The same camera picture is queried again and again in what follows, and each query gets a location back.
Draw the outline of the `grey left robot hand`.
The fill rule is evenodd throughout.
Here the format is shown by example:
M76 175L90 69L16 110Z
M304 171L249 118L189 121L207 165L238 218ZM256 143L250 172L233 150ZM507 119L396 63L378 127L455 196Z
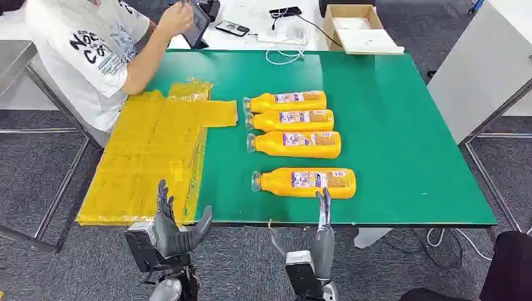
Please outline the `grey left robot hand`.
M157 248L164 258L193 251L208 234L213 220L212 207L207 206L194 226L180 231L173 216L174 197L168 197L168 191L166 181L161 179L157 185L155 227Z

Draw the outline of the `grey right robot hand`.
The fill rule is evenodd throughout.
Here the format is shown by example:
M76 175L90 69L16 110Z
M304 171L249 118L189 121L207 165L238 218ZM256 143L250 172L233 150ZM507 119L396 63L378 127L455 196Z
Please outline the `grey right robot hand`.
M335 247L331 195L324 188L316 193L316 197L319 200L319 222L310 250L288 252L278 232L269 227L272 244L285 261L285 270L293 286L323 287L331 283Z

